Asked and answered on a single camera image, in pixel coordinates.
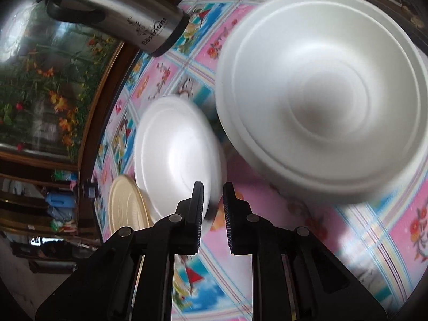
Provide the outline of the beige ribbed bowl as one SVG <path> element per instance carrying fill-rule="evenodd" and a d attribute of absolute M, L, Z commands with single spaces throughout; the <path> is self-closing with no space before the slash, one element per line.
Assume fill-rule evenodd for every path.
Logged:
<path fill-rule="evenodd" d="M 140 189 L 127 175 L 114 179 L 109 190 L 107 214 L 112 234 L 122 227 L 141 230 L 153 226 Z"/>

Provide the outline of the white foam plate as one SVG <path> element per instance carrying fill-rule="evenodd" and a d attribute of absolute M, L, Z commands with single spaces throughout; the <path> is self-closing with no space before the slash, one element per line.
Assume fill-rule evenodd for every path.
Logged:
<path fill-rule="evenodd" d="M 150 103 L 136 129 L 133 165 L 153 222 L 174 213 L 200 181 L 204 187 L 202 233 L 210 231 L 226 181 L 226 161 L 196 104 L 174 95 Z"/>

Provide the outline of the white foam bowl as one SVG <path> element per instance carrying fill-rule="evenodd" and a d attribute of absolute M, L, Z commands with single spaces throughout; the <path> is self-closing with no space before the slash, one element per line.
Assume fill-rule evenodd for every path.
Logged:
<path fill-rule="evenodd" d="M 215 102 L 233 147 L 269 183 L 317 204 L 371 201 L 427 153 L 427 67 L 365 0 L 268 0 L 228 36 Z"/>

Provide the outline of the colourful patterned tablecloth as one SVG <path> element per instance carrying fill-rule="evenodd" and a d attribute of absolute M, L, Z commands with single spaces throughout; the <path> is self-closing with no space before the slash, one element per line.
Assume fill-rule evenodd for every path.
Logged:
<path fill-rule="evenodd" d="M 214 77 L 221 47 L 243 17 L 265 0 L 181 0 L 189 32 L 167 54 L 140 55 L 125 76 L 102 136 L 91 178 L 97 182 L 97 222 L 109 238 L 107 202 L 114 179 L 133 176 L 133 143 L 147 105 L 176 94 L 209 120 L 227 160 L 227 178 L 254 213 L 292 230 L 306 226 L 394 315 L 427 269 L 427 165 L 407 186 L 370 204 L 317 207 L 281 196 L 233 150 L 215 112 Z"/>

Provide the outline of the small black jar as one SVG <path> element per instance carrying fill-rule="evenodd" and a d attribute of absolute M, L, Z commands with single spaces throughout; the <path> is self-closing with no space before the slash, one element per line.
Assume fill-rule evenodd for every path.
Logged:
<path fill-rule="evenodd" d="M 83 198 L 95 199 L 99 196 L 98 183 L 84 181 L 81 186 Z"/>

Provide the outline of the blue plastic jug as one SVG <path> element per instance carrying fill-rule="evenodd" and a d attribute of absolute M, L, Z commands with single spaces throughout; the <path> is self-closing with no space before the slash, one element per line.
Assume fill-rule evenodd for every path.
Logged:
<path fill-rule="evenodd" d="M 56 207 L 60 209 L 75 208 L 75 197 L 70 192 L 51 192 L 47 194 L 45 200 L 51 207 Z"/>

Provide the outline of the floral landscape painting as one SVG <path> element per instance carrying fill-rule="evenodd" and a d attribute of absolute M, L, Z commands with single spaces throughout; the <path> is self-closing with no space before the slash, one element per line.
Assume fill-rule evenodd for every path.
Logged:
<path fill-rule="evenodd" d="M 34 0 L 1 2 L 1 149 L 74 163 L 120 42 L 58 22 Z"/>

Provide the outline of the stainless steel thermos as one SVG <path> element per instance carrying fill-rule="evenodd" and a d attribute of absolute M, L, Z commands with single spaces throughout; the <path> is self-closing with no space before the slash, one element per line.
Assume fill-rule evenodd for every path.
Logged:
<path fill-rule="evenodd" d="M 50 17 L 82 24 L 138 47 L 151 56 L 169 50 L 189 16 L 166 0 L 36 0 Z"/>

